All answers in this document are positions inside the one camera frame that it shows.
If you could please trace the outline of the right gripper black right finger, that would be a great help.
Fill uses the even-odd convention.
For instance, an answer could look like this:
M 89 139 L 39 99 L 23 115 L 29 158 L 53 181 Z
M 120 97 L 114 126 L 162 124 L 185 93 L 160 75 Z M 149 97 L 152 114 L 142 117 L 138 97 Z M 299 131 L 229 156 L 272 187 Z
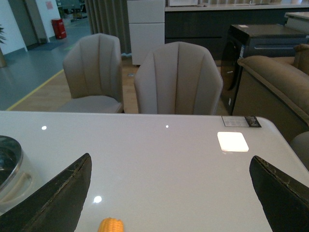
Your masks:
M 309 188 L 259 156 L 249 166 L 254 191 L 274 232 L 309 230 Z

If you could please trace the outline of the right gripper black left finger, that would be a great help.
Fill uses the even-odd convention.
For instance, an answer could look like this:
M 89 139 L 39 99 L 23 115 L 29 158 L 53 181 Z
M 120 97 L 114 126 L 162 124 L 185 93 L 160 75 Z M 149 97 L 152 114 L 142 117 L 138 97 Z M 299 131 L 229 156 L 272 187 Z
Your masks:
M 75 231 L 91 181 L 86 153 L 0 217 L 2 232 Z

